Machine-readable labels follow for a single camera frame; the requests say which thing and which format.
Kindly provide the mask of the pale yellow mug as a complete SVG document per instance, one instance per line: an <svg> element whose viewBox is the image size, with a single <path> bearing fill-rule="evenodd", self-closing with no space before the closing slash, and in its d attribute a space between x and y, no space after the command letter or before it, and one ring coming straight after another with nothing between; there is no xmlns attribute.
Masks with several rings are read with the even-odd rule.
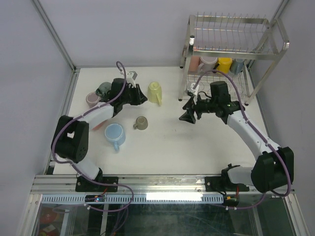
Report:
<svg viewBox="0 0 315 236"><path fill-rule="evenodd" d="M162 89L158 82L151 82L148 85L147 97L151 103L162 105Z"/></svg>

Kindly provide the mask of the small taupe mug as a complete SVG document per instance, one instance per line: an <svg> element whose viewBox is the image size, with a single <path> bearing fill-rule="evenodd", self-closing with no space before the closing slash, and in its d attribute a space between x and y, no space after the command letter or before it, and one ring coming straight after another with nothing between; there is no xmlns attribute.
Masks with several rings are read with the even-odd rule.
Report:
<svg viewBox="0 0 315 236"><path fill-rule="evenodd" d="M135 124L133 125L134 129L145 130L148 128L148 120L144 116L139 116Z"/></svg>

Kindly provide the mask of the light blue mug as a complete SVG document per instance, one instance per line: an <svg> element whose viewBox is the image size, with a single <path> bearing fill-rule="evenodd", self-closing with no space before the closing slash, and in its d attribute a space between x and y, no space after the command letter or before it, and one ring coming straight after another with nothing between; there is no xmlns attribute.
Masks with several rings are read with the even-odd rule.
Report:
<svg viewBox="0 0 315 236"><path fill-rule="evenodd" d="M106 140L114 147L114 150L119 152L120 146L126 140L123 126L119 123L112 123L105 128L104 135Z"/></svg>

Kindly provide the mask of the pink tall tumbler cup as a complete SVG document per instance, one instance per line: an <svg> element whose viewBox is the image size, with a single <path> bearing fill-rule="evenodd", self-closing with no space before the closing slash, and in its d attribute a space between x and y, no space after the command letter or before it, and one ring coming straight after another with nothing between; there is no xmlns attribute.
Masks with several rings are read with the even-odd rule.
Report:
<svg viewBox="0 0 315 236"><path fill-rule="evenodd" d="M190 58L190 64L189 64L189 72L196 72L199 67L200 57L199 56L192 56Z"/></svg>

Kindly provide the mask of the lilac ribbed mug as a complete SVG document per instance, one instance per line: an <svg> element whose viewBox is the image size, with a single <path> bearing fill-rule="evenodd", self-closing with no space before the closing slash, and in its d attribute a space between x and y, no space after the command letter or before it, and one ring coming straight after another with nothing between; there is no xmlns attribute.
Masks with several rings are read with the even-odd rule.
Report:
<svg viewBox="0 0 315 236"><path fill-rule="evenodd" d="M200 57L199 66L197 72L201 73L204 71L212 70L217 64L217 57Z"/></svg>

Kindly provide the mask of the yellow mug black handle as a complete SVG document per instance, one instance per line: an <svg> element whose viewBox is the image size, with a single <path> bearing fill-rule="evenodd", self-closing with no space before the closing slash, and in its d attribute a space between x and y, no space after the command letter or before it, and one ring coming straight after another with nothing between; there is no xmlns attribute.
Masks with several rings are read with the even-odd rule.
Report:
<svg viewBox="0 0 315 236"><path fill-rule="evenodd" d="M214 70L218 70L225 74L228 74L232 62L232 58L218 58L217 63L214 66Z"/></svg>

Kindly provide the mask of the slate blue small mug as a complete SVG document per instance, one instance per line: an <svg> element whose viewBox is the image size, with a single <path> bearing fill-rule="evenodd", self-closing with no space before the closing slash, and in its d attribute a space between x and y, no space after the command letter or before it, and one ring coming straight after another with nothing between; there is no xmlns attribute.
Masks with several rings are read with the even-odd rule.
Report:
<svg viewBox="0 0 315 236"><path fill-rule="evenodd" d="M245 61L244 59L235 59L230 67L231 74L233 75L239 74L243 70L244 61Z"/></svg>

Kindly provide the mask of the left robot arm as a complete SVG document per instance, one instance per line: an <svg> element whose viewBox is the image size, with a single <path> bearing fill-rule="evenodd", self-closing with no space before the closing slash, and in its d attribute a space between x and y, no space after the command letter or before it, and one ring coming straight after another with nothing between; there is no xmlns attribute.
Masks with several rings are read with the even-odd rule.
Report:
<svg viewBox="0 0 315 236"><path fill-rule="evenodd" d="M77 117L63 115L59 118L51 143L54 161L72 166L86 178L86 185L92 191L101 189L101 168L87 157L89 132L102 122L114 118L124 105L138 106L147 100L139 84L115 78L105 98L94 107Z"/></svg>

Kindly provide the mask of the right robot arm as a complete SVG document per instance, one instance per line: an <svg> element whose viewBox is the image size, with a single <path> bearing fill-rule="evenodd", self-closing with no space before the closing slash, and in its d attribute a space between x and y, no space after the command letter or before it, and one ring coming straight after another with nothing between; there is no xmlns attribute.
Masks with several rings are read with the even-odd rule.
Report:
<svg viewBox="0 0 315 236"><path fill-rule="evenodd" d="M255 158L253 167L229 165L223 169L220 185L232 190L237 184L252 185L261 193L276 188L291 187L294 180L294 154L289 147L281 147L263 134L249 119L245 108L239 101L231 100L227 83L210 84L211 96L203 99L199 85L192 83L188 89L189 101L183 106L185 113L181 121L194 124L203 113L214 113L233 129L248 146Z"/></svg>

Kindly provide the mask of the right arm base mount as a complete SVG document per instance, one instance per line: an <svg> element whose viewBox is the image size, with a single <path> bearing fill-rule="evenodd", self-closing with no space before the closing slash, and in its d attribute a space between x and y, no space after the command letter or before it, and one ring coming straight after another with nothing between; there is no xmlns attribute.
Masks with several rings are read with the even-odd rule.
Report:
<svg viewBox="0 0 315 236"><path fill-rule="evenodd" d="M226 195L226 192L249 192L250 188L243 183L232 183L228 177L228 171L230 169L240 167L240 165L228 164L225 169L222 169L219 176L207 176L205 180L206 192L218 192L222 195Z"/></svg>

